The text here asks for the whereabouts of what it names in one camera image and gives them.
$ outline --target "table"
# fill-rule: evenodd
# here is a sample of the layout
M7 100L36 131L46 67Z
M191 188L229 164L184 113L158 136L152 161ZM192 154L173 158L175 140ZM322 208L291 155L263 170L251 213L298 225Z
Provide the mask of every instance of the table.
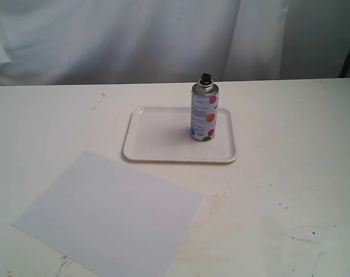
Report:
M218 85L234 163L132 164L204 196L167 277L350 276L350 79ZM126 162L131 112L191 86L0 87L0 276L97 276L11 223L86 149Z

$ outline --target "black nozzle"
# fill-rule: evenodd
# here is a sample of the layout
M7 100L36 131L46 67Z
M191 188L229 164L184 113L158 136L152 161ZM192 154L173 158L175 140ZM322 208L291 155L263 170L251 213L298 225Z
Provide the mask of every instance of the black nozzle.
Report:
M212 80L211 80L211 75L204 73L200 79L200 84L201 85L210 85L212 84Z

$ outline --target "white tray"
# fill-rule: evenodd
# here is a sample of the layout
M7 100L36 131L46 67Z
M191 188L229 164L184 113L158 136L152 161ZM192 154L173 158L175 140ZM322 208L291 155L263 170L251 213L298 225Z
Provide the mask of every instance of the white tray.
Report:
M206 142L190 135L191 109L139 107L132 113L124 149L135 161L230 163L238 157L230 112L218 109L215 137Z

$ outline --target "can label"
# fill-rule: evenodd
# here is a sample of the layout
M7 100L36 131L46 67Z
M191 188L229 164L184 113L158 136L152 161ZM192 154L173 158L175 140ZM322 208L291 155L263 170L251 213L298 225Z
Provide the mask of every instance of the can label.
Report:
M191 135L195 140L208 141L215 136L218 93L211 97L192 92Z

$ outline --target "white paper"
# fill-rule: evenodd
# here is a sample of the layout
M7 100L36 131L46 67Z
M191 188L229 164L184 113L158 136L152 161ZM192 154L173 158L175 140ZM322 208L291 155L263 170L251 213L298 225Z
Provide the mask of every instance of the white paper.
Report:
M14 226L101 277L163 277L201 199L85 152Z

